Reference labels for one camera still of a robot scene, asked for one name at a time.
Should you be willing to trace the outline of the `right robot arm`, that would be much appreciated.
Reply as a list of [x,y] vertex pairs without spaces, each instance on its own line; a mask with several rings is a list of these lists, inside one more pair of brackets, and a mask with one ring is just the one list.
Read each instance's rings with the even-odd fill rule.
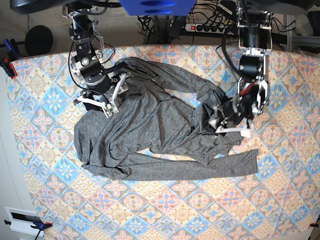
[[72,24],[69,36],[75,46],[75,55],[68,55],[68,70],[73,83],[81,89],[74,104],[83,103],[87,110],[101,111],[107,118],[119,113],[123,102],[121,95],[129,90],[126,80],[130,72],[121,72],[127,65],[120,63],[104,67],[105,43],[97,32],[98,21],[86,14],[70,13]]

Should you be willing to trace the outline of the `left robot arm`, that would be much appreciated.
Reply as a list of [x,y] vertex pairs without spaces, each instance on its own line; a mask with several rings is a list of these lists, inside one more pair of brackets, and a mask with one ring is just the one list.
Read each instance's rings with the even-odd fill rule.
[[[263,113],[269,103],[267,77],[268,56],[272,50],[272,14],[239,0],[236,22],[228,26],[222,36],[221,49],[226,62],[238,76],[234,97],[214,106],[208,123],[214,134],[239,132],[244,138],[251,136],[250,124]],[[235,66],[227,53],[228,33],[237,28],[238,46],[242,50],[239,65]]]

